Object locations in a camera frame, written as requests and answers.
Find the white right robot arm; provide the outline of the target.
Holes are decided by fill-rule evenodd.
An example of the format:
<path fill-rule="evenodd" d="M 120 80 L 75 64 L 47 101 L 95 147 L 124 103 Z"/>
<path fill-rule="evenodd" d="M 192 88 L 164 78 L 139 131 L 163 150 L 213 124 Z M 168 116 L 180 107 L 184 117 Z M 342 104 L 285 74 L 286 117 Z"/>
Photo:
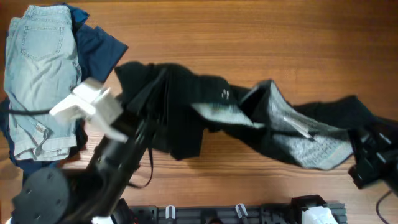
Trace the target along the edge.
<path fill-rule="evenodd" d="M 308 128 L 296 124 L 298 137 L 283 140 L 302 167 L 332 170 L 354 157 L 348 174 L 358 189 L 383 181 L 397 194 L 397 123 L 375 120 Z"/>

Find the black shorts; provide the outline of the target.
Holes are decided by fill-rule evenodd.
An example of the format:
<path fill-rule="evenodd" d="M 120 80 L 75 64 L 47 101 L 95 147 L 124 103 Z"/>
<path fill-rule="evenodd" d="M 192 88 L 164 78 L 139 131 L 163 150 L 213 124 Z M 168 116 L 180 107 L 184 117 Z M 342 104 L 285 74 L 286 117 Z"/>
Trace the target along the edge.
<path fill-rule="evenodd" d="M 204 131 L 223 131 L 264 156 L 300 166 L 283 143 L 299 136 L 296 124 L 315 129 L 323 124 L 375 121 L 355 96 L 293 106 L 272 80 L 243 88 L 174 63 L 128 62 L 119 67 L 168 68 L 167 145 L 154 147 L 177 160 L 200 155 Z"/>

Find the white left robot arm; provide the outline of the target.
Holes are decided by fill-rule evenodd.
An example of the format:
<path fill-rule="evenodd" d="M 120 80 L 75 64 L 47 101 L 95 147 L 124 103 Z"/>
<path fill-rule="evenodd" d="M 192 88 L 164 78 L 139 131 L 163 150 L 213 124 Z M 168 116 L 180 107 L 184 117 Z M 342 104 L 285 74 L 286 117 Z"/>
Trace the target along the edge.
<path fill-rule="evenodd" d="M 9 223 L 89 223 L 113 213 L 130 179 L 152 145 L 158 122 L 141 116 L 135 98 L 127 107 L 109 89 L 89 78 L 55 105 L 50 115 L 60 121 L 85 118 L 104 133 L 100 154 L 82 170 L 42 168 L 12 199 Z"/>

